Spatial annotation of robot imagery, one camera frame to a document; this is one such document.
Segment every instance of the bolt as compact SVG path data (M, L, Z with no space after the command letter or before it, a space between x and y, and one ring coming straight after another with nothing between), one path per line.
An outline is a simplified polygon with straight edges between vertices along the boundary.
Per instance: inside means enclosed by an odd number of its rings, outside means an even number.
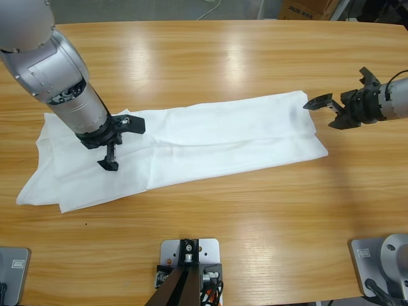
M184 260L186 263L191 263L193 262L193 255L192 254L186 254L186 258Z

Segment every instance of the wood grain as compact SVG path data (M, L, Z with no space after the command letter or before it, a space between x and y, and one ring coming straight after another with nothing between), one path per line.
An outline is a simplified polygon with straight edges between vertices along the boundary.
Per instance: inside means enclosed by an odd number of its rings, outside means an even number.
M360 88L407 67L402 26L213 21L60 25L112 112ZM143 305L164 239L216 237L225 305L361 295L348 241L408 231L408 120L349 131L312 114L326 158L152 190L61 215L19 207L48 109L0 66L0 245L31 248L27 305Z

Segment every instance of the metal bracket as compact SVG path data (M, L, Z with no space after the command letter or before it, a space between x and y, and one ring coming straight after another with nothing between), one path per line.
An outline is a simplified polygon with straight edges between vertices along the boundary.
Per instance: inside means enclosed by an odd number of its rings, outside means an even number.
M381 305L408 300L408 235L353 240L351 250L365 296L378 297Z
M218 288L222 303L222 266L216 239L165 240L157 266L157 291L146 303L153 305L199 306L206 292Z
M29 249L0 247L0 305L20 303L30 255Z

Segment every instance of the white towel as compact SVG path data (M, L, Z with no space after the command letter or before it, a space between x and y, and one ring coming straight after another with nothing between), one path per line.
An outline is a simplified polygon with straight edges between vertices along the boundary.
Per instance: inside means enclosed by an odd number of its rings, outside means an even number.
M58 203L61 212L149 189L308 161L327 155L301 91L169 110L128 112L145 119L144 135L123 133L117 172L96 162L106 147L86 149L54 114L36 142L38 169L17 204Z

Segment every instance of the wire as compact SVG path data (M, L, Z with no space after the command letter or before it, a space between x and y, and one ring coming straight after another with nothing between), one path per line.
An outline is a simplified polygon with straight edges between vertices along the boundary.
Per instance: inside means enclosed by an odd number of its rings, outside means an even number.
M390 98L391 98L390 90L388 89L388 87L390 86L390 83L391 83L392 81L394 81L394 79L395 79L397 76L399 76L399 75L401 75L402 73L405 73L405 72L408 72L408 69L407 69L407 70L402 70L402 71L398 72L395 76L393 76L393 77L388 81L387 86L385 87L385 101L389 101Z
M215 0L204 0L204 1L206 1L206 2L215 2ZM209 10L205 14L201 15L200 17L198 17L197 20L201 20L203 17L207 16L209 13L212 13L216 8L218 8L218 6L221 4L221 2L222 2L222 0L219 0L215 7L213 7L211 10Z
M351 10L353 9L353 6L354 6L354 0L351 0L349 13L347 14L347 21L350 21L350 13L351 13Z
M224 283L222 280L219 280L216 284L210 284L205 288L201 294L201 306L220 306L220 299L222 291L224 290Z

